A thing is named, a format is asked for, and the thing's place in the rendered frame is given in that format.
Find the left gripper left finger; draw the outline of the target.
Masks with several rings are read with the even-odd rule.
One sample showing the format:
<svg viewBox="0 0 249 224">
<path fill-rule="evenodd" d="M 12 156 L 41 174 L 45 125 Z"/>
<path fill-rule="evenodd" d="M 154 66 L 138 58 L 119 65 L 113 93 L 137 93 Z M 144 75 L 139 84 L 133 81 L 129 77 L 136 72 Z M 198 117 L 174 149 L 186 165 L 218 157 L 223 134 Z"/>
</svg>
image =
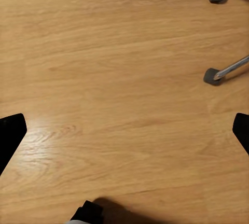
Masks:
<svg viewBox="0 0 249 224">
<path fill-rule="evenodd" d="M 27 133 L 22 113 L 0 119 L 0 176 Z"/>
</svg>

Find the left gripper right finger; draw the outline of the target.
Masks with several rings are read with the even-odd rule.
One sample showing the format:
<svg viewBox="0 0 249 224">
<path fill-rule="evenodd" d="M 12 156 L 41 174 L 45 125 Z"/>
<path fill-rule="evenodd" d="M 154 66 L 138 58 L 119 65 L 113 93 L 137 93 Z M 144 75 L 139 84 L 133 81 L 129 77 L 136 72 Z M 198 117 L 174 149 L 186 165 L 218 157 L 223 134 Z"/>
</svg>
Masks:
<svg viewBox="0 0 249 224">
<path fill-rule="evenodd" d="M 237 113 L 232 131 L 249 155 L 249 115 Z"/>
</svg>

